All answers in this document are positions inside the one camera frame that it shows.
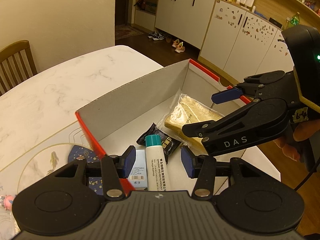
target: packaged bread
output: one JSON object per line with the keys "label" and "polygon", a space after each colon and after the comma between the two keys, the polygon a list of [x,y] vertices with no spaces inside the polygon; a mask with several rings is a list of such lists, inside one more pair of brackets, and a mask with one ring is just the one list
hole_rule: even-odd
{"label": "packaged bread", "polygon": [[164,120],[164,126],[175,131],[178,136],[191,143],[191,146],[201,152],[206,152],[201,140],[202,138],[186,137],[182,132],[182,126],[188,123],[203,122],[208,120],[219,120],[223,115],[203,105],[197,100],[185,94],[180,94],[179,100],[173,111]]}

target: cabinet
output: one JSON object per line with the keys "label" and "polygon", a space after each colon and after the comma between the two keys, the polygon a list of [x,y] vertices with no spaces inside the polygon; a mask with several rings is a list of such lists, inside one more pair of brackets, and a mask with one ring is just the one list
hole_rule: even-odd
{"label": "cabinet", "polygon": [[158,0],[156,28],[201,48],[215,0]]}
{"label": "cabinet", "polygon": [[271,43],[270,48],[264,59],[262,60],[256,74],[283,70],[289,72],[293,70],[293,61],[287,45],[284,43],[284,38],[281,30],[277,30],[276,36]]}
{"label": "cabinet", "polygon": [[217,0],[200,56],[223,69],[244,22],[245,14],[245,10]]}
{"label": "cabinet", "polygon": [[239,82],[246,76],[255,75],[277,30],[267,21],[246,12],[223,71]]}

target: pink toy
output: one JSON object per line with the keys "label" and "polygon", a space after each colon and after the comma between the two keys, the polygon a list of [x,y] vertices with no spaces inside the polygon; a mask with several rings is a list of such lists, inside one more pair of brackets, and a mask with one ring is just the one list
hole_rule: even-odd
{"label": "pink toy", "polygon": [[11,195],[0,196],[0,205],[4,207],[5,210],[11,211],[13,199],[14,196]]}

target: barcode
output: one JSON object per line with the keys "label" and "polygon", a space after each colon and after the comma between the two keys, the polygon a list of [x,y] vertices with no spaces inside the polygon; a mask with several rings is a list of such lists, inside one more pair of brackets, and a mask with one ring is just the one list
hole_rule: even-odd
{"label": "barcode", "polygon": [[143,175],[131,175],[130,180],[144,180]]}

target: teal cap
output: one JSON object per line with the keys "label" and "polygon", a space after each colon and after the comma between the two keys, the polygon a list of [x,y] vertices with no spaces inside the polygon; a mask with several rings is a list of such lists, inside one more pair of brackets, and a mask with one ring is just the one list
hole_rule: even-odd
{"label": "teal cap", "polygon": [[146,147],[155,146],[155,145],[162,145],[161,137],[158,134],[151,134],[151,135],[146,136],[145,141],[146,141]]}

